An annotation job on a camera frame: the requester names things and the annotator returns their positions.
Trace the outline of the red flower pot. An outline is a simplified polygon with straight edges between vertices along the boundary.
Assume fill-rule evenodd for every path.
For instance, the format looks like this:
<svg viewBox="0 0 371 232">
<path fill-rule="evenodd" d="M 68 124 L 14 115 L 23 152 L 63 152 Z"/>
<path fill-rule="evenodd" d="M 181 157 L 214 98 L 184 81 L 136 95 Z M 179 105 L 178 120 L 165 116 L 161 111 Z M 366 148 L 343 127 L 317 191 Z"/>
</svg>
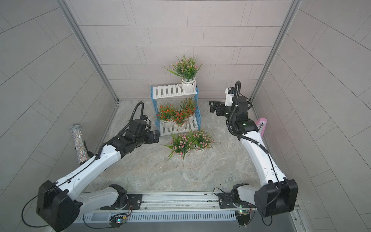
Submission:
<svg viewBox="0 0 371 232">
<path fill-rule="evenodd" d="M 187 122 L 191 121 L 196 111 L 197 102 L 194 98 L 185 98 L 181 101 L 180 107 L 184 111 L 184 116 Z"/>
<path fill-rule="evenodd" d="M 184 110 L 176 110 L 173 115 L 174 127 L 177 131 L 182 131 L 184 129 L 187 119 L 187 113 Z"/>
<path fill-rule="evenodd" d="M 164 128 L 171 128 L 173 126 L 173 115 L 176 109 L 174 105 L 161 105 L 158 109 L 157 117 L 163 123 Z"/>
</svg>

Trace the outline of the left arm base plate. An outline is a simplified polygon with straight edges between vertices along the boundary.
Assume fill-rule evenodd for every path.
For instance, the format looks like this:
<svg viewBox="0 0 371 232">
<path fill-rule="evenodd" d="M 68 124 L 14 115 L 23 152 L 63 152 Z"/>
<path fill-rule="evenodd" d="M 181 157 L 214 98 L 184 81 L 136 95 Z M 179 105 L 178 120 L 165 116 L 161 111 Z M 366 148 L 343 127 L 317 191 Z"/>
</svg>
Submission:
<svg viewBox="0 0 371 232">
<path fill-rule="evenodd" d="M 112 206 L 104 206 L 100 210 L 139 210 L 142 198 L 142 194 L 127 194 L 125 197 L 120 195 Z"/>
</svg>

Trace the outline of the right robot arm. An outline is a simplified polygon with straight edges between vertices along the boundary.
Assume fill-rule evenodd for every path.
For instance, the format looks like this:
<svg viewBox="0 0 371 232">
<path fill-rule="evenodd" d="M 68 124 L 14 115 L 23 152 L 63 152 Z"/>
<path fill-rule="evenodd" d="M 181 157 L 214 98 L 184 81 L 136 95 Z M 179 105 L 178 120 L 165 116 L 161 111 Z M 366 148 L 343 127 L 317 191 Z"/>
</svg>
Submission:
<svg viewBox="0 0 371 232">
<path fill-rule="evenodd" d="M 230 193 L 218 195 L 221 208 L 255 206 L 263 218 L 292 212 L 299 191 L 295 180 L 287 179 L 265 147 L 263 128 L 248 117 L 251 101 L 240 94 L 241 82 L 226 89 L 225 102 L 210 101 L 210 112 L 226 117 L 229 132 L 241 141 L 258 172 L 260 187 L 233 186 Z"/>
</svg>

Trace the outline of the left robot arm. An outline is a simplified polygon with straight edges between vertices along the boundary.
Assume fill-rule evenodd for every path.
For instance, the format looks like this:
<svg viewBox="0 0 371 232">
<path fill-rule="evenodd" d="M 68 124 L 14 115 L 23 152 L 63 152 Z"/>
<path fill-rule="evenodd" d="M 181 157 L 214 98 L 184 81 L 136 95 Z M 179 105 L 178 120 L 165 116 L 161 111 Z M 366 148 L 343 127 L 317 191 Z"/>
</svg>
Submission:
<svg viewBox="0 0 371 232">
<path fill-rule="evenodd" d="M 132 210 L 127 191 L 118 184 L 90 193 L 83 193 L 83 190 L 103 171 L 142 144 L 158 143 L 159 131 L 152 131 L 151 126 L 143 113 L 139 119 L 130 118 L 115 137 L 103 143 L 98 153 L 80 167 L 56 182 L 43 183 L 36 197 L 36 214 L 54 231 L 61 232 L 79 216 L 96 209 Z"/>
</svg>

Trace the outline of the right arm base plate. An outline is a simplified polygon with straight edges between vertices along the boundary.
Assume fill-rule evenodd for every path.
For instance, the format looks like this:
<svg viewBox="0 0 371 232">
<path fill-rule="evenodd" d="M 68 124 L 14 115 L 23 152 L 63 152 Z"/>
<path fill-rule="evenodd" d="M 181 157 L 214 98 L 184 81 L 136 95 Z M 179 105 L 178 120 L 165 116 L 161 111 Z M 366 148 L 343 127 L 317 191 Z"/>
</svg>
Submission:
<svg viewBox="0 0 371 232">
<path fill-rule="evenodd" d="M 221 209 L 240 209 L 248 206 L 248 203 L 236 203 L 231 193 L 220 192 L 217 196 Z"/>
</svg>

